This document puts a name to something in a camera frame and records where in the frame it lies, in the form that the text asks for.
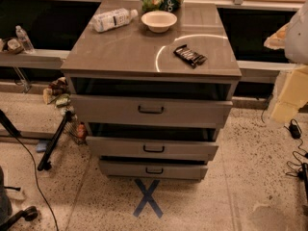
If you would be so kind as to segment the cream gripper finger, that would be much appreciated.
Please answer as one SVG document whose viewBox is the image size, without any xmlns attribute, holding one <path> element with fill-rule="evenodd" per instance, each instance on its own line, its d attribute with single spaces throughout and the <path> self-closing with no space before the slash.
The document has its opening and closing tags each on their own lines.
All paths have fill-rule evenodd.
<svg viewBox="0 0 308 231">
<path fill-rule="evenodd" d="M 307 27 L 287 23 L 268 37 L 264 46 L 273 50 L 283 49 L 285 57 L 295 64 L 295 68 L 287 73 L 270 113 L 272 120 L 286 123 L 308 103 Z"/>
</svg>

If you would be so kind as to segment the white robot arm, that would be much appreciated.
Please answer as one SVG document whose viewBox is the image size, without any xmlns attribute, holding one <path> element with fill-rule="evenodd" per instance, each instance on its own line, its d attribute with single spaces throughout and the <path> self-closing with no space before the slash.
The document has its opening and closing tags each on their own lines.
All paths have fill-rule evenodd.
<svg viewBox="0 0 308 231">
<path fill-rule="evenodd" d="M 285 57 L 295 64 L 270 114 L 271 119 L 286 123 L 308 103 L 308 2 L 287 24 L 268 37 L 264 46 L 283 49 Z"/>
</svg>

